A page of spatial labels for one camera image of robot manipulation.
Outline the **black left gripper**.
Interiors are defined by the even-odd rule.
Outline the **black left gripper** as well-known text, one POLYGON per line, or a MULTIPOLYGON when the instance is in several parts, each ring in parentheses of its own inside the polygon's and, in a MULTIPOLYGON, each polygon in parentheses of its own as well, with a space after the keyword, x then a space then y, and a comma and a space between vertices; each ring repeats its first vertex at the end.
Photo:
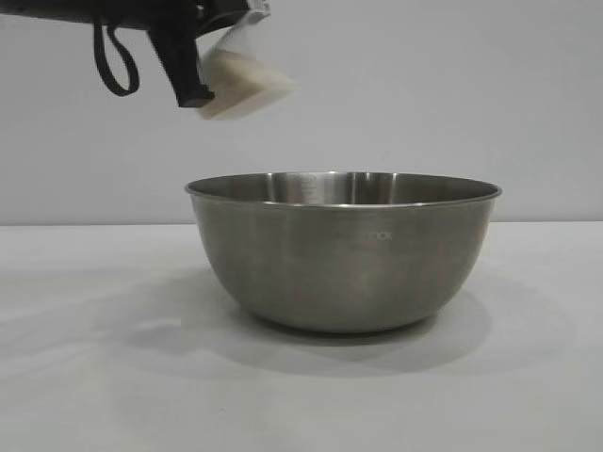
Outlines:
POLYGON ((202 78, 196 36, 232 27, 248 11, 247 1, 227 0, 1 0, 3 15, 81 24, 98 19, 150 30, 150 42, 182 108, 200 108, 215 98, 202 78))

